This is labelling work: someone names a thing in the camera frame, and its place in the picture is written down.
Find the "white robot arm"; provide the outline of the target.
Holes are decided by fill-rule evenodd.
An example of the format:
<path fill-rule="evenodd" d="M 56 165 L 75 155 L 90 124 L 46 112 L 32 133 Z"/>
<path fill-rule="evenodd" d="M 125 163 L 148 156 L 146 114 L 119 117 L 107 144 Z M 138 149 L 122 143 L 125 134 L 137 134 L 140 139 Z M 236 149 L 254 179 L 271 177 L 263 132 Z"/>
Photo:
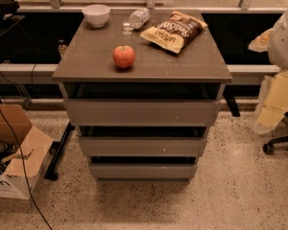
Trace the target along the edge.
<path fill-rule="evenodd" d="M 288 9 L 275 25 L 249 45 L 258 53 L 267 52 L 269 61 L 279 67 L 273 77 L 261 82 L 252 129 L 264 134 L 274 130 L 288 112 Z"/>

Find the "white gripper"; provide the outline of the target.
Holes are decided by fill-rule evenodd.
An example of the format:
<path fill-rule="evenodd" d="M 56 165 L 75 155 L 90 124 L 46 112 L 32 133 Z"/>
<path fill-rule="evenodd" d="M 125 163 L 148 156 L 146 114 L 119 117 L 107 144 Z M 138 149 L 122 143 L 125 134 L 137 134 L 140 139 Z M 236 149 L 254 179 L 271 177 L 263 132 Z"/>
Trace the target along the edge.
<path fill-rule="evenodd" d="M 252 129 L 265 134 L 273 131 L 288 112 L 288 70 L 276 74 L 264 105 L 259 104 L 253 116 Z"/>

